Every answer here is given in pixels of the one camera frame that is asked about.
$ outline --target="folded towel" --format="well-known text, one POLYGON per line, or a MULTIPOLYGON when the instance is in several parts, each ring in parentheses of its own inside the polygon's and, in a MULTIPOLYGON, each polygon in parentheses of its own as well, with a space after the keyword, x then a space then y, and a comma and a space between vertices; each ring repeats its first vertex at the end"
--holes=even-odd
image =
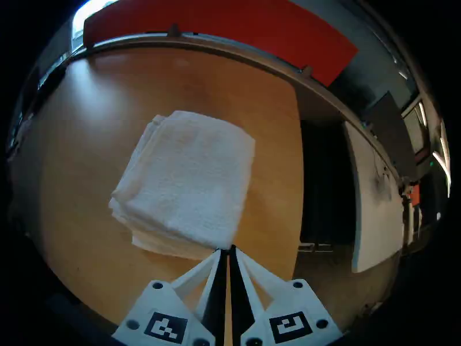
POLYGON ((143 249, 194 258, 227 249, 243 210, 254 146, 242 129, 219 119, 184 111, 158 115, 109 207, 143 249))

